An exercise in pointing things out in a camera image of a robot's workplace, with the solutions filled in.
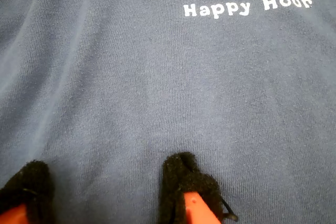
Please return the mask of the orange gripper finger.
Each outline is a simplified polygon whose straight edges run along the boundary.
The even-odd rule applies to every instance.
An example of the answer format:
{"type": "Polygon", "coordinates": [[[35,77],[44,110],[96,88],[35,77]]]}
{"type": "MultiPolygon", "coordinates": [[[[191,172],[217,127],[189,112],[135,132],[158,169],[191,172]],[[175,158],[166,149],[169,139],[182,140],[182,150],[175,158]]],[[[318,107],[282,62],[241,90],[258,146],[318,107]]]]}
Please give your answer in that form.
{"type": "Polygon", "coordinates": [[[175,153],[163,163],[158,223],[186,223],[184,193],[196,192],[216,218],[223,222],[224,210],[218,182],[200,171],[195,155],[175,153]]]}
{"type": "Polygon", "coordinates": [[[27,163],[1,188],[1,223],[55,223],[54,195],[48,165],[27,163]]]}

